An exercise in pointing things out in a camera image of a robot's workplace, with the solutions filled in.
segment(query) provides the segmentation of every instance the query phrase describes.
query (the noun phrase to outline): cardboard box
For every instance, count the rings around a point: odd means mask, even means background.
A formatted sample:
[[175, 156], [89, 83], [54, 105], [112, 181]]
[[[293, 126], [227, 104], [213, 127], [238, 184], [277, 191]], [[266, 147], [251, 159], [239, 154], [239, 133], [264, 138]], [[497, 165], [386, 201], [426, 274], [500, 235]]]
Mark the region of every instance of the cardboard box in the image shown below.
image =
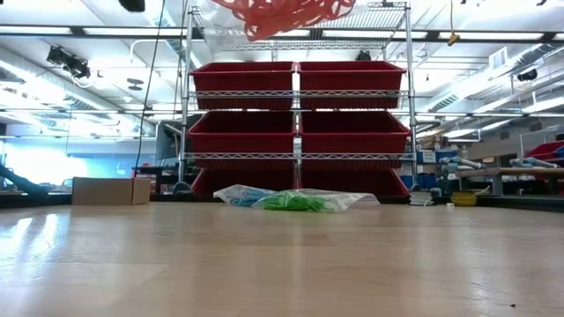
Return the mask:
[[148, 203], [151, 180], [95, 179], [75, 177], [72, 180], [72, 204], [134, 205]]

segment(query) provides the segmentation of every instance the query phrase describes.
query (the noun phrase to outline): green object in plastic bag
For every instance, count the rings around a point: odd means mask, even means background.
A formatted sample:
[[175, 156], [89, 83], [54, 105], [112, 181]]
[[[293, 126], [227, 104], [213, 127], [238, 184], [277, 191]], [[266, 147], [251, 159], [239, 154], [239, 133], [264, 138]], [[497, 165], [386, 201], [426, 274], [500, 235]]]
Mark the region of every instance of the green object in plastic bag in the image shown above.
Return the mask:
[[330, 199], [315, 196], [306, 196], [297, 192], [281, 192], [265, 197], [261, 203], [266, 210], [292, 210], [292, 211], [331, 211], [326, 203]]

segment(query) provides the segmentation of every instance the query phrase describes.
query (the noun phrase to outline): red plastic bin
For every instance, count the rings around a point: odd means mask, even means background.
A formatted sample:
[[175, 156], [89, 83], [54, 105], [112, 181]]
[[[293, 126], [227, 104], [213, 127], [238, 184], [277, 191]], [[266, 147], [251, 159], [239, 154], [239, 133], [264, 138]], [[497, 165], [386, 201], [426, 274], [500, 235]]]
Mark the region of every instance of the red plastic bin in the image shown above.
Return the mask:
[[245, 171], [245, 170], [202, 170], [192, 184], [192, 191], [198, 195], [213, 195], [236, 184], [271, 190], [287, 190], [294, 187], [293, 170]]
[[526, 158], [535, 158], [544, 161], [558, 159], [558, 150], [564, 146], [564, 141], [541, 144], [525, 154]]
[[[384, 111], [308, 112], [301, 114], [302, 153], [405, 152], [409, 129]], [[393, 160], [304, 160], [304, 169], [365, 170], [399, 168]]]
[[[292, 62], [209, 63], [191, 72], [197, 92], [291, 91]], [[200, 109], [270, 109], [287, 110], [289, 98], [221, 98], [197, 100]]]
[[386, 62], [304, 62], [298, 65], [301, 91], [395, 91], [389, 98], [302, 98], [301, 108], [397, 108], [405, 70]]
[[377, 197], [409, 195], [394, 171], [302, 171], [300, 187], [369, 193]]
[[[291, 112], [209, 112], [188, 131], [194, 153], [292, 153]], [[196, 159], [210, 169], [291, 168], [291, 159]]]

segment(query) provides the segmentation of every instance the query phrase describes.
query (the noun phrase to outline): metal wire shelving unit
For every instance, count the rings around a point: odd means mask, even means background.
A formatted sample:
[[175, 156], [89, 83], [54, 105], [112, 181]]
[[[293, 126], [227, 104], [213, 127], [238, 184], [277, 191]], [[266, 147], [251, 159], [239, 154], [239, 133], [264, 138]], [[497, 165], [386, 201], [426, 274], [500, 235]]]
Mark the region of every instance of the metal wire shelving unit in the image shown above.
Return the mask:
[[326, 21], [315, 26], [302, 28], [289, 33], [280, 33], [265, 41], [247, 42], [234, 45], [230, 51], [258, 51], [271, 50], [300, 50], [300, 49], [380, 49], [385, 51], [392, 38], [402, 25], [405, 25], [405, 38], [407, 46], [407, 74], [409, 90], [403, 91], [269, 91], [269, 92], [191, 92], [189, 90], [192, 27], [201, 34], [214, 34], [225, 36], [244, 36], [242, 30], [215, 30], [213, 26], [206, 28], [206, 23], [197, 7], [192, 7], [186, 18], [187, 46], [185, 61], [184, 90], [182, 96], [182, 139], [181, 149], [186, 146], [187, 115], [193, 111], [194, 100], [198, 99], [253, 99], [253, 98], [288, 98], [294, 100], [294, 107], [299, 106], [301, 99], [306, 98], [398, 98], [408, 100], [410, 127], [412, 130], [412, 150], [409, 153], [187, 153], [179, 155], [179, 181], [183, 181], [183, 171], [186, 159], [292, 159], [300, 162], [303, 159], [357, 159], [357, 160], [399, 160], [410, 162], [413, 170], [413, 179], [417, 176], [417, 154], [415, 138], [415, 102], [412, 71], [412, 26], [411, 6], [407, 2], [389, 2], [382, 0], [367, 5], [367, 10], [362, 13], [344, 17], [339, 20]]

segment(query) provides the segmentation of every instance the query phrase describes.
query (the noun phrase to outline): red object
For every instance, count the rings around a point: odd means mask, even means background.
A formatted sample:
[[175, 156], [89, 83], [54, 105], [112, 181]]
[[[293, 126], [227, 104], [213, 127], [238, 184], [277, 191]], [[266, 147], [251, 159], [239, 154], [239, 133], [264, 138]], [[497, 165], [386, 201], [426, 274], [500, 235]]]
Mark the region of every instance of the red object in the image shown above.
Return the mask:
[[249, 41], [347, 15], [355, 0], [212, 0], [244, 21]]
[[369, 193], [378, 197], [409, 195], [394, 171], [302, 171], [301, 187]]
[[564, 141], [541, 144], [532, 151], [526, 153], [526, 158], [535, 158], [544, 161], [558, 159], [558, 150], [564, 146]]
[[[292, 62], [209, 63], [192, 71], [197, 92], [244, 92], [292, 90]], [[197, 100], [200, 109], [271, 109], [288, 110], [289, 98], [225, 98]]]
[[[291, 112], [209, 112], [190, 130], [194, 153], [292, 153]], [[197, 159], [210, 169], [291, 168], [291, 159]]]
[[292, 189], [294, 185], [293, 169], [268, 172], [204, 169], [194, 180], [192, 190], [198, 195], [212, 195], [215, 191], [237, 184], [271, 190]]
[[[301, 114], [302, 153], [404, 153], [409, 130], [393, 115], [370, 112]], [[364, 170], [399, 168], [393, 160], [304, 160], [304, 169]]]
[[405, 70], [386, 62], [304, 62], [298, 66], [302, 91], [393, 91], [389, 98], [302, 98], [301, 108], [397, 108]]

